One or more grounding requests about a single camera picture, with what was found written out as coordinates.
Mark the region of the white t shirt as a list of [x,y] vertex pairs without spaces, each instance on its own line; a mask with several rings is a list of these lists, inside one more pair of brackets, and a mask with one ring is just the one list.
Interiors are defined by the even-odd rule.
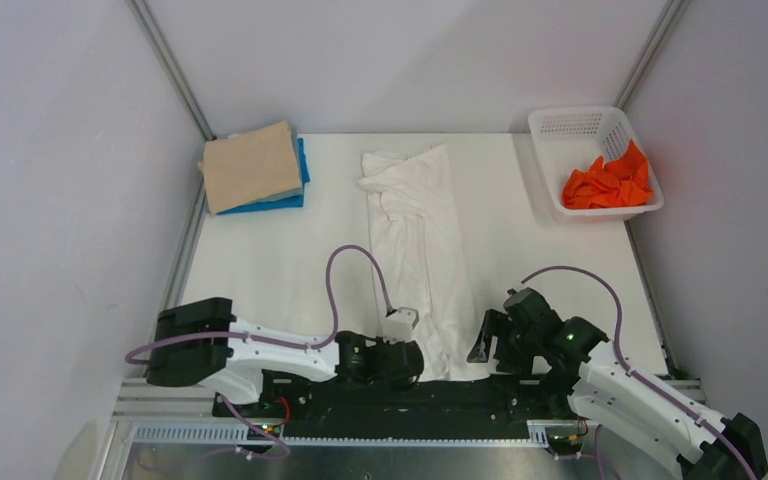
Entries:
[[475,381],[484,364],[468,362],[481,327],[463,251],[444,145],[408,156],[374,151],[361,157],[370,249],[391,298],[415,309],[413,331],[425,361],[422,381]]

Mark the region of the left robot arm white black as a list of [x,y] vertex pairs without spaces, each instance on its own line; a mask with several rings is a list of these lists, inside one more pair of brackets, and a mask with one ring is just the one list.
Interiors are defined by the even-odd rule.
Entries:
[[237,318],[228,298],[214,297],[159,313],[146,381],[158,387],[200,385],[252,416],[274,406],[266,372],[348,387],[408,387],[424,371],[418,343],[339,331],[324,342]]

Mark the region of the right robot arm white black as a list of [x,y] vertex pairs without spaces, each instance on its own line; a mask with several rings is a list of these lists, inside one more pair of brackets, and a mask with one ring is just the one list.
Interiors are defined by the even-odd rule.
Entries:
[[678,479],[761,479],[768,473],[759,426],[689,398],[617,355],[617,345],[588,320],[563,320],[537,291],[512,290],[500,311],[484,315],[469,363],[496,362],[507,375],[528,374],[537,357],[549,370],[538,405],[608,428]]

